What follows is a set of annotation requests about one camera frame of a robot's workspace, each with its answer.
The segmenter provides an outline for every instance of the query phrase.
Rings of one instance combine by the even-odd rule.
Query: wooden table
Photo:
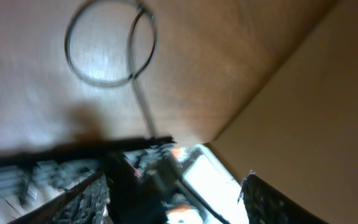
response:
[[[63,40],[82,2],[0,0],[0,152],[147,135],[130,85],[95,88],[68,68]],[[160,135],[171,134],[179,145],[213,140],[332,2],[146,0],[159,43],[140,84]],[[74,32],[75,62],[97,78],[125,76],[135,14],[116,2],[89,10]],[[151,40],[144,19],[135,37],[138,64]]]

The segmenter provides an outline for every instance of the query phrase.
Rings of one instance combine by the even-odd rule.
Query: thin black wire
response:
[[[95,78],[91,78],[89,75],[82,72],[73,63],[73,61],[71,59],[71,53],[70,53],[71,36],[72,36],[72,33],[77,25],[78,19],[83,15],[84,12],[86,12],[87,9],[89,9],[94,4],[96,4],[98,2],[106,2],[106,1],[123,2],[123,3],[130,4],[131,6],[134,6],[138,9],[138,14],[136,15],[135,19],[132,22],[131,29],[129,31],[128,41],[127,41],[127,70],[128,70],[129,74],[128,74],[127,78],[123,78],[120,80],[113,80],[113,81],[98,80]],[[153,46],[152,46],[152,50],[151,50],[147,60],[143,63],[143,65],[138,70],[135,70],[134,57],[133,57],[134,53],[133,53],[132,45],[133,45],[133,38],[134,38],[134,32],[135,32],[136,25],[142,16],[145,16],[150,21],[152,33],[153,33]],[[146,125],[149,129],[150,135],[153,138],[157,137],[157,130],[154,125],[153,117],[150,113],[149,104],[147,103],[147,100],[145,99],[144,92],[142,91],[137,79],[140,76],[140,74],[150,64],[151,59],[154,56],[156,46],[157,46],[157,28],[155,25],[154,15],[150,10],[148,10],[146,8],[146,6],[144,4],[139,3],[139,2],[135,3],[135,4],[131,4],[129,2],[120,1],[120,0],[90,0],[90,1],[87,1],[79,8],[79,10],[76,12],[76,14],[71,19],[71,21],[68,25],[66,36],[65,36],[65,55],[66,55],[67,63],[69,65],[70,69],[72,70],[72,72],[80,80],[84,81],[85,83],[87,83],[89,85],[100,87],[100,88],[116,88],[119,86],[123,86],[126,83],[132,81],[132,87],[134,89],[135,96],[136,96],[137,101],[140,105],[140,108],[143,112],[143,116],[146,121]]]

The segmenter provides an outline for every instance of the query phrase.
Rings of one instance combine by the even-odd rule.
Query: wall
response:
[[[341,1],[211,143],[329,223],[358,223],[358,1]]]

